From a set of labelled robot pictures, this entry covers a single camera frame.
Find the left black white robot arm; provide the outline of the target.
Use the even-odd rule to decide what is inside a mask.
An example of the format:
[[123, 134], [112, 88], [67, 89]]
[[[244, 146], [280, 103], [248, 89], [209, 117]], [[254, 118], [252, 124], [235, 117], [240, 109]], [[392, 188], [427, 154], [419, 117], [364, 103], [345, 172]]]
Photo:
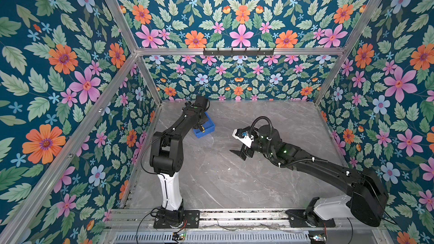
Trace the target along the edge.
[[163, 132], [155, 132], [152, 137], [149, 164], [159, 178], [162, 207], [166, 211], [181, 209], [183, 199], [179, 172], [184, 163], [183, 140], [193, 129], [205, 131], [209, 104], [210, 101], [202, 96], [198, 96], [194, 102], [187, 102], [179, 118]]

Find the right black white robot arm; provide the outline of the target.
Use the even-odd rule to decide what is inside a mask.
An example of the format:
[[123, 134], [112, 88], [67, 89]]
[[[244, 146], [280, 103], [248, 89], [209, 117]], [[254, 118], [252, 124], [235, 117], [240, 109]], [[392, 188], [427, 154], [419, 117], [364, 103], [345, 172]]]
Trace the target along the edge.
[[381, 224], [389, 194], [373, 170], [359, 171], [318, 158], [284, 142], [279, 132], [268, 125], [235, 129], [232, 136], [242, 143], [241, 149], [234, 151], [241, 159], [260, 153], [280, 169], [308, 174], [343, 193], [332, 198], [313, 198], [303, 214], [295, 214], [294, 218], [312, 227], [334, 219], [356, 219], [370, 227]]

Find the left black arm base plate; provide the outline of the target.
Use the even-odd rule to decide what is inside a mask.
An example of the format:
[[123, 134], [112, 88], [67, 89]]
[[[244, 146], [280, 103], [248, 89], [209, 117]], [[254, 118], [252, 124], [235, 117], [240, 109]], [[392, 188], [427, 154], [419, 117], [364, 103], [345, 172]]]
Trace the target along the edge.
[[181, 229], [199, 227], [201, 212], [199, 210], [159, 210], [154, 220], [154, 229]]

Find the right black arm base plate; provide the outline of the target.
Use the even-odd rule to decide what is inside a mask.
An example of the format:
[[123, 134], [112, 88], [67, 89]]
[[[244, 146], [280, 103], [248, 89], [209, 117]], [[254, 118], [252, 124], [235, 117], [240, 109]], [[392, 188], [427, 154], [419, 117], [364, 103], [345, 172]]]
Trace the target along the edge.
[[313, 212], [306, 212], [302, 209], [289, 209], [285, 212], [292, 228], [335, 228], [333, 219], [322, 220]]

